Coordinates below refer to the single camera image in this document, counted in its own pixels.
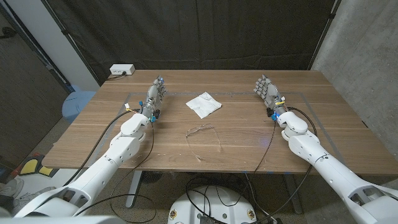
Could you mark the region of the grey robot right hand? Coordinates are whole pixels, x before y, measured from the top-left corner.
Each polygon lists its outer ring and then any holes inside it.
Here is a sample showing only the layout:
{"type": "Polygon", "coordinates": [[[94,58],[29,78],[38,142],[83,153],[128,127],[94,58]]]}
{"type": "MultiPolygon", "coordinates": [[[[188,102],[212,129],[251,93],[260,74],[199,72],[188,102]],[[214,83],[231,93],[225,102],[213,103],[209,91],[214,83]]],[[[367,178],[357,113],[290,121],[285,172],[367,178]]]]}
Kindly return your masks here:
{"type": "Polygon", "coordinates": [[[278,118],[281,114],[287,112],[285,98],[280,94],[271,79],[264,74],[256,81],[254,92],[263,99],[269,117],[278,118]]]}

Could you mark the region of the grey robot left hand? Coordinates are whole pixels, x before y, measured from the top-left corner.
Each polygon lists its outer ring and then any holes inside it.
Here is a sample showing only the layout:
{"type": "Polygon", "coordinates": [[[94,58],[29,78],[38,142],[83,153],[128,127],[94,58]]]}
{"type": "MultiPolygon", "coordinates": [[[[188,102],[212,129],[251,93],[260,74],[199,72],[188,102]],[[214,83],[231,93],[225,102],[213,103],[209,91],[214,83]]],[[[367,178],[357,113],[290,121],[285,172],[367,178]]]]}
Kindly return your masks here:
{"type": "Polygon", "coordinates": [[[166,91],[164,79],[159,75],[147,91],[147,97],[143,103],[141,114],[148,118],[151,117],[160,108],[166,91]]]}

